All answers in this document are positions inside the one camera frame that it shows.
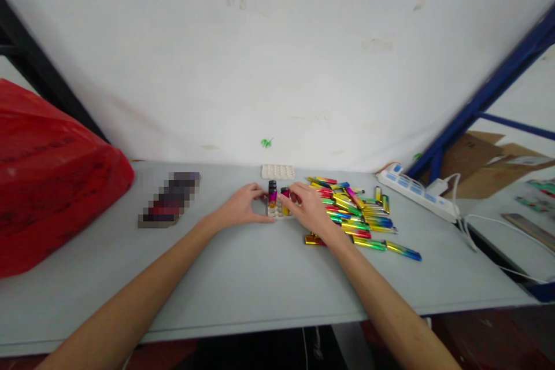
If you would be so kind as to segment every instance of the white wall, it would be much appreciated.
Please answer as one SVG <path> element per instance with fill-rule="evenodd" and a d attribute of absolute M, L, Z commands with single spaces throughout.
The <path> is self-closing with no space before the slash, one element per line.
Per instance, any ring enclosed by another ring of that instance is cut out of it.
<path fill-rule="evenodd" d="M 538 59 L 487 111 L 496 116 L 555 132 L 555 46 Z M 499 144 L 518 143 L 555 157 L 555 141 L 489 120 L 478 120 L 471 130 L 504 134 Z M 533 172 L 521 180 L 555 177 L 555 166 Z"/>
<path fill-rule="evenodd" d="M 423 151 L 555 0 L 9 1 L 129 157 L 370 171 Z"/>
<path fill-rule="evenodd" d="M 36 91 L 31 86 L 31 84 L 29 84 L 27 80 L 23 78 L 23 75 L 21 75 L 19 71 L 12 65 L 12 63 L 3 56 L 0 56 L 0 78 L 4 78 L 36 94 Z"/>

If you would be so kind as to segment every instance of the green mark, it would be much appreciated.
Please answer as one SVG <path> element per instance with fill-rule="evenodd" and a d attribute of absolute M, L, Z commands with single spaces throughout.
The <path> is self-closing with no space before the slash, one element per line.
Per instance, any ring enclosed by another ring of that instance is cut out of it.
<path fill-rule="evenodd" d="M 263 148 L 267 149 L 269 147 L 272 147 L 272 140 L 273 138 L 271 138 L 270 140 L 262 139 L 260 141 L 260 144 L 262 145 Z"/>

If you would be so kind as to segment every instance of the table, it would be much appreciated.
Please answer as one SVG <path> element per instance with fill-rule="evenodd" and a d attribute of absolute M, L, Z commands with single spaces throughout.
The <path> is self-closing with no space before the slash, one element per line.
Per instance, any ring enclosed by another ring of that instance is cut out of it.
<path fill-rule="evenodd" d="M 110 297 L 240 186 L 266 185 L 260 167 L 135 162 L 134 185 L 78 236 L 31 271 L 0 280 L 0 356 L 55 349 Z M 199 193 L 177 224 L 138 229 L 137 216 L 168 172 L 200 172 Z M 297 169 L 372 191 L 367 173 Z M 278 187 L 291 182 L 278 181 Z M 423 261 L 359 247 L 418 314 L 529 305 L 527 295 L 457 229 L 393 190 L 389 239 Z M 254 202 L 255 211 L 265 206 Z M 305 246 L 296 220 L 219 233 L 158 314 L 144 342 L 360 321 L 357 295 L 325 247 Z"/>

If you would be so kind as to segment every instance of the red plastic bag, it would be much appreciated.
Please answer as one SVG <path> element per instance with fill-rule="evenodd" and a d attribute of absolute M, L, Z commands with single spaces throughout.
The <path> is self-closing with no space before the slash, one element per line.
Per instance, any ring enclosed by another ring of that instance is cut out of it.
<path fill-rule="evenodd" d="M 0 79 L 0 278 L 26 272 L 131 187 L 123 153 Z"/>

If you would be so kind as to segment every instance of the cardboard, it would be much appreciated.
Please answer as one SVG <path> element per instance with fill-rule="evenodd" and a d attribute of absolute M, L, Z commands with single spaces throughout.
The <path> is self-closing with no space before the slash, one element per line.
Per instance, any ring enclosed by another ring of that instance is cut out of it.
<path fill-rule="evenodd" d="M 468 131 L 443 155 L 440 177 L 461 174 L 457 198 L 488 198 L 530 172 L 555 166 L 555 158 L 516 143 L 497 146 L 503 137 Z M 443 197 L 453 197 L 453 184 L 451 180 Z"/>

